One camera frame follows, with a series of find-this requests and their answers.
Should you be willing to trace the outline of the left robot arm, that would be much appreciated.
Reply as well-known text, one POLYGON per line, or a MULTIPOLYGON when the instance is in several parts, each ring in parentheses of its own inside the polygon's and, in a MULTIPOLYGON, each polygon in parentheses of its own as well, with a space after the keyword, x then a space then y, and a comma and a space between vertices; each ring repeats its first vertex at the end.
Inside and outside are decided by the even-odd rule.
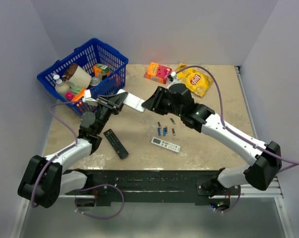
POLYGON ((43 157, 35 155, 30 159, 17 194, 28 199, 33 207, 49 208, 60 195, 73 190, 82 194, 91 193, 94 188, 92 180, 82 172, 67 173, 66 170, 99 148, 104 126, 111 115, 119 114, 127 96, 128 92, 98 96, 93 101, 96 111, 82 114, 74 142, 53 154, 43 157))

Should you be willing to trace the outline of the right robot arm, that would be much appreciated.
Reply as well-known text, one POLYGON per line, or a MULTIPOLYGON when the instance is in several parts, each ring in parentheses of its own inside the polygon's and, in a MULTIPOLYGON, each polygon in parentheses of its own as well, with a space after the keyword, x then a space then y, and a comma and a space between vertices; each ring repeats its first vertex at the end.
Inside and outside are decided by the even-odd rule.
POLYGON ((159 86, 142 107, 159 115, 179 116, 185 126, 216 139, 246 161, 244 166, 220 169, 204 183, 203 187, 212 195, 222 195, 229 188, 244 184, 265 191, 282 167, 281 160, 276 158, 281 154, 277 143, 265 143, 236 128, 230 129, 214 110, 196 103, 184 84, 159 86))

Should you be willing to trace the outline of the small white remote control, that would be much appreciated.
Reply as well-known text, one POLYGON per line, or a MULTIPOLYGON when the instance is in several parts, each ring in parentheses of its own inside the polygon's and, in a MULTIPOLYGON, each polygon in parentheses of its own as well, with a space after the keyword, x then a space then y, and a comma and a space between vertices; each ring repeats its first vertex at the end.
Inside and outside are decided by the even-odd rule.
POLYGON ((121 93, 127 93, 127 96, 125 97, 124 101, 123 101, 123 104, 125 106, 128 106, 140 113, 143 113, 146 109, 142 106, 144 100, 135 96, 134 94, 131 94, 123 89, 120 89, 118 91, 117 94, 121 94, 121 93))

